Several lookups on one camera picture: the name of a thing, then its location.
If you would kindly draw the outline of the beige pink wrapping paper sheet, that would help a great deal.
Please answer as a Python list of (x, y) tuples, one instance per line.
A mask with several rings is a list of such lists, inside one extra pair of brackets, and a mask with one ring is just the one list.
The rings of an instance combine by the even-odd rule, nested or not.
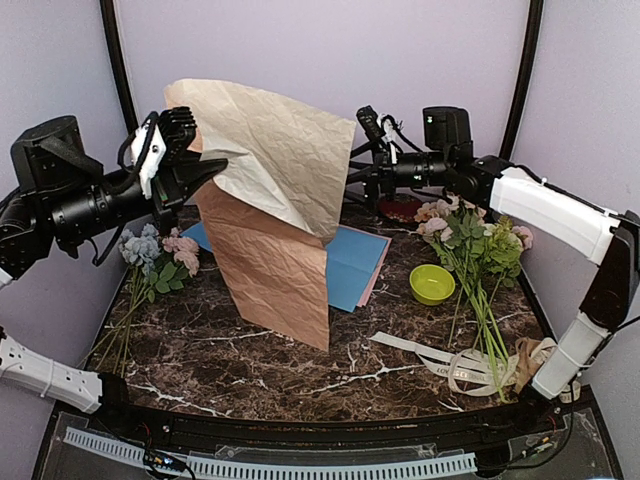
[(192, 149), (227, 161), (195, 201), (240, 316), (327, 351), (326, 247), (340, 220), (355, 123), (222, 80), (181, 79), (164, 96), (192, 111)]

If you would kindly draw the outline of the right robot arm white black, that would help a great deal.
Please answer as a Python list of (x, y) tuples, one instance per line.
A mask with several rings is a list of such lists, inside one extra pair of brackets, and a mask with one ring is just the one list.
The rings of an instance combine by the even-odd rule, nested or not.
[(587, 369), (618, 331), (633, 324), (632, 301), (639, 287), (639, 217), (600, 207), (534, 174), (524, 165), (473, 154), (469, 115), (458, 107), (423, 110), (426, 147), (405, 138), (391, 115), (364, 106), (356, 118), (367, 138), (351, 152), (348, 183), (363, 194), (348, 199), (377, 208), (399, 188), (443, 188), (495, 213), (521, 220), (569, 245), (597, 265), (575, 320), (558, 347), (533, 376), (532, 387), (548, 400), (558, 397)]

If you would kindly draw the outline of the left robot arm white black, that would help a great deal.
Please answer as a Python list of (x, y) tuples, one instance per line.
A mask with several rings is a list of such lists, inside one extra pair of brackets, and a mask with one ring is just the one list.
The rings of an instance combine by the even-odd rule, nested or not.
[(196, 121), (186, 106), (150, 112), (106, 173), (85, 153), (77, 119), (61, 116), (24, 131), (11, 147), (18, 187), (1, 202), (1, 284), (18, 280), (57, 246), (78, 256), (84, 242), (114, 234), (92, 262), (101, 265), (128, 223), (152, 216), (161, 235), (185, 202), (228, 165), (192, 152)]

